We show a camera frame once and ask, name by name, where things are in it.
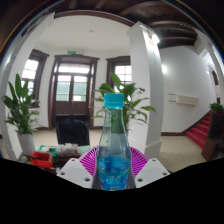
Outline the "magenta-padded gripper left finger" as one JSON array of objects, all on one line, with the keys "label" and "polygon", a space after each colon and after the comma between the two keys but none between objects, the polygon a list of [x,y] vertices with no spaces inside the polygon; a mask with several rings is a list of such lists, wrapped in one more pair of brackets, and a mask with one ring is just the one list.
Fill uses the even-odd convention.
[{"label": "magenta-padded gripper left finger", "polygon": [[92,188],[96,173],[97,147],[80,158],[70,158],[58,172],[58,176],[84,188]]}]

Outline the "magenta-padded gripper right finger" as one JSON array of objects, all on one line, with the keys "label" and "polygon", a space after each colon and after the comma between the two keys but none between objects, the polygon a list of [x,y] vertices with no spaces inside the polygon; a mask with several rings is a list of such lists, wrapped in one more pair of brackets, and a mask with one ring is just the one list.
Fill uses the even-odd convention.
[{"label": "magenta-padded gripper right finger", "polygon": [[169,175],[169,171],[157,158],[148,158],[131,147],[131,173],[128,187],[140,188]]}]

